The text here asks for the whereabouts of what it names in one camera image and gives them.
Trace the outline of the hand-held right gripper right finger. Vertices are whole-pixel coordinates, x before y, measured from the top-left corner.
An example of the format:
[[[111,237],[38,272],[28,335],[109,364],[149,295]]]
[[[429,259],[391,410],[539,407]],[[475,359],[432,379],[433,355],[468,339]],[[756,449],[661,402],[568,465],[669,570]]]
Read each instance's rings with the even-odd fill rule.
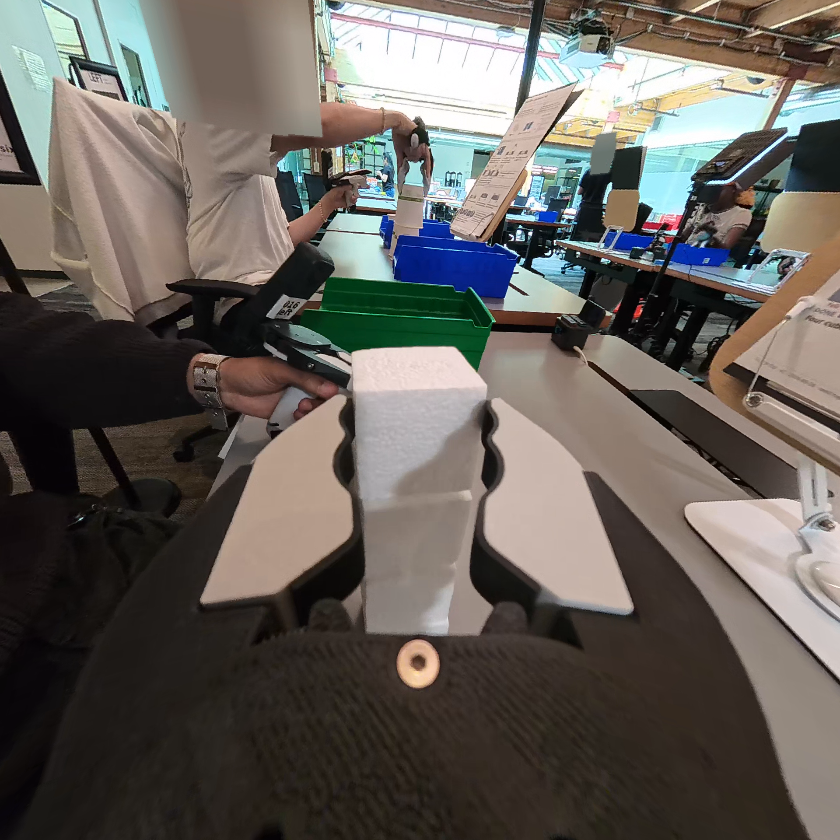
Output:
[[[630,616],[627,583],[585,472],[570,451],[504,400],[482,422],[484,487],[469,578],[490,605],[520,605],[538,628],[566,613]]]

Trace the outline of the white foam cube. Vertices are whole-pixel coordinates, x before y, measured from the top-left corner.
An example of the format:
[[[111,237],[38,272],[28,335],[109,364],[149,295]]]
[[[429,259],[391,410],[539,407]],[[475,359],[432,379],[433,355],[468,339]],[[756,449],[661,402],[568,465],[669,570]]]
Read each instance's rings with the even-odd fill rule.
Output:
[[[391,502],[470,490],[487,384],[453,346],[351,354],[360,498]]]
[[[366,577],[404,577],[454,568],[472,507],[470,490],[363,500]]]
[[[455,564],[405,574],[367,574],[362,584],[365,630],[379,635],[447,635],[455,578]]]

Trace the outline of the person's left forearm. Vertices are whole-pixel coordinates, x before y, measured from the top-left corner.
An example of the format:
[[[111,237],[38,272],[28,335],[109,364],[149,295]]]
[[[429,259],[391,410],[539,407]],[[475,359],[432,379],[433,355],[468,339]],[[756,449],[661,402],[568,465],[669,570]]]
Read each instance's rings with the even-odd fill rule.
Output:
[[[120,320],[49,311],[1,295],[1,424],[120,427],[203,412],[187,386],[193,340],[162,339]]]

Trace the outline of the light desk with wooden edge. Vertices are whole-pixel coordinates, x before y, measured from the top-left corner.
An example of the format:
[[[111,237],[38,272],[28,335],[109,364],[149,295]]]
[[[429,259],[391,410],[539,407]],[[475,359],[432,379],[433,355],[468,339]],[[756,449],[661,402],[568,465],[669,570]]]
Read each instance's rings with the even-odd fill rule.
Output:
[[[341,213],[320,242],[334,264],[334,275],[350,279],[393,279],[392,261],[379,236],[380,216]],[[496,330],[550,332],[562,314],[579,314],[585,301],[530,269],[514,268],[504,298],[483,297]]]

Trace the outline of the wooden background desk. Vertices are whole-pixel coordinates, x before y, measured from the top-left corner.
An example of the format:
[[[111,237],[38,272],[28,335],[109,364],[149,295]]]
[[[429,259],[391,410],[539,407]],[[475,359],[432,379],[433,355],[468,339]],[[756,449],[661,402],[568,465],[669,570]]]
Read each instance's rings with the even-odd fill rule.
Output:
[[[560,240],[555,245],[565,261],[582,268],[587,276],[610,277],[631,285],[641,272],[657,274],[660,269],[658,264],[632,259],[628,252],[603,248],[597,243]],[[666,275],[759,302],[767,301],[783,281],[773,271],[752,272],[730,266],[689,266],[675,262],[668,264]]]

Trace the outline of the person's left hand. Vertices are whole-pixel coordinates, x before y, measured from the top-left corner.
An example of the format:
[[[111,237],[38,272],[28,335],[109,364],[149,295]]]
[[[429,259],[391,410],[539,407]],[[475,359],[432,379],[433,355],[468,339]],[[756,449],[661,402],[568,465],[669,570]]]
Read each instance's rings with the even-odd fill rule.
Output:
[[[299,371],[271,357],[227,358],[220,367],[218,393],[225,407],[235,413],[270,419],[289,390],[304,392],[292,414],[294,421],[339,393],[339,387],[317,374]]]

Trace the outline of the green storage bin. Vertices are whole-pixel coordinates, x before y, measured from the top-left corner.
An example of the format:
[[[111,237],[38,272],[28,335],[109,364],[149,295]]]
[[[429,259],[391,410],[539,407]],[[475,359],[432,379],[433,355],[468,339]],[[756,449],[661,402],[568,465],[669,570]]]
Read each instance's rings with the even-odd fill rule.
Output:
[[[478,369],[496,321],[472,289],[332,277],[300,322],[348,352],[451,346]]]

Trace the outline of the black office chair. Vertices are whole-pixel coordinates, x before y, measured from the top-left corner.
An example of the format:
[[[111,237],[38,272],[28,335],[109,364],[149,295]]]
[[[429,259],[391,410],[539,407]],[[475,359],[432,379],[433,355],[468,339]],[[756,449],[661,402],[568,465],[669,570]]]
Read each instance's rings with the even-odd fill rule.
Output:
[[[217,304],[223,299],[233,299],[238,304],[250,300],[258,291],[257,287],[245,283],[207,279],[179,280],[168,284],[167,288],[191,299],[192,327],[187,330],[187,336],[213,346],[230,343],[229,339],[217,336],[219,330],[214,321]],[[173,452],[174,460],[180,464],[193,461],[196,444],[216,434],[218,430],[208,424],[184,436]]]

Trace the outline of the black round stand base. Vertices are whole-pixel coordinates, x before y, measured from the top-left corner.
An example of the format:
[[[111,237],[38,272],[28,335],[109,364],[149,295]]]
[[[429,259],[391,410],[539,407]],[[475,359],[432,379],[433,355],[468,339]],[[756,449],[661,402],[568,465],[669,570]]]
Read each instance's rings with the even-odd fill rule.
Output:
[[[182,501],[182,492],[172,481],[162,478],[130,480],[100,497],[109,508],[121,508],[170,518]]]

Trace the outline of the stack of white cups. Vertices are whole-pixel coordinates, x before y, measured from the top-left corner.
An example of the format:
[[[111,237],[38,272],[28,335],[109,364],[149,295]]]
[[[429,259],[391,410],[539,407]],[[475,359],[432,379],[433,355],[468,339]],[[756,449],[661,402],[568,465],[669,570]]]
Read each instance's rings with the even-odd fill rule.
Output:
[[[421,185],[404,184],[399,192],[392,226],[392,243],[389,256],[393,259],[400,237],[418,236],[424,223],[424,188]]]

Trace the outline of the blue storage bin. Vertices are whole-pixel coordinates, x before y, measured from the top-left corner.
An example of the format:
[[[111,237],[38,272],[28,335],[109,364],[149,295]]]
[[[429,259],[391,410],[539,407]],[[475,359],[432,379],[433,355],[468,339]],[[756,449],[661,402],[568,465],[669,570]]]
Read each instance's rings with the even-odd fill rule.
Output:
[[[482,298],[503,299],[518,256],[501,245],[456,238],[402,236],[395,246],[393,276],[397,281],[472,288]]]
[[[382,246],[387,250],[388,255],[393,257],[396,252],[396,247],[402,238],[438,238],[438,239],[454,239],[455,236],[450,231],[448,223],[438,222],[436,220],[426,219],[421,227],[412,227],[398,224],[394,216],[383,216],[379,235],[382,239]]]

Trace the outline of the document stand with wooden board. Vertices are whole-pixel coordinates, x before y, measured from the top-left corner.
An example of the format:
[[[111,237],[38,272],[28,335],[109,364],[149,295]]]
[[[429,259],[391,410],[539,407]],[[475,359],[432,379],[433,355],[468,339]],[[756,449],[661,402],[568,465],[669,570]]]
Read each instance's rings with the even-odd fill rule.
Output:
[[[838,236],[810,256],[721,347],[710,368],[714,395],[796,450],[797,500],[693,502],[688,524],[800,642],[839,677],[839,414],[776,391],[736,359],[783,320],[812,306],[812,294],[839,273]]]

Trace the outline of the black battery charger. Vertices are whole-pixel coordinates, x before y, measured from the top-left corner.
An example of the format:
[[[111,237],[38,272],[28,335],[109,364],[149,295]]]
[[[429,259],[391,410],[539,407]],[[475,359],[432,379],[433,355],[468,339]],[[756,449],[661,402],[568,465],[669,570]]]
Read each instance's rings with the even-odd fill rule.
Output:
[[[552,343],[563,351],[583,350],[588,338],[598,333],[605,320],[610,320],[607,311],[587,300],[578,314],[562,314],[556,319]]]

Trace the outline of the person's black clothing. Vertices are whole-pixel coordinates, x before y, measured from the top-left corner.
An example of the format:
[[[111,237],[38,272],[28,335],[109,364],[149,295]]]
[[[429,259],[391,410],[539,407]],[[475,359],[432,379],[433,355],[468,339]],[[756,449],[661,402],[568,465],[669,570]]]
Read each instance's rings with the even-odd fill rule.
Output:
[[[91,496],[14,494],[2,460],[2,838],[28,809],[103,628],[182,525]]]

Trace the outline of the ceiling projector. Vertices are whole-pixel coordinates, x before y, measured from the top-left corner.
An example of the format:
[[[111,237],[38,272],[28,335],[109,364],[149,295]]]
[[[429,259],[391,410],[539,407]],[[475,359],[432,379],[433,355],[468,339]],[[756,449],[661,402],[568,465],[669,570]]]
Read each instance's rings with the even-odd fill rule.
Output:
[[[598,17],[575,23],[560,51],[559,63],[573,69],[594,69],[613,60],[615,39]]]

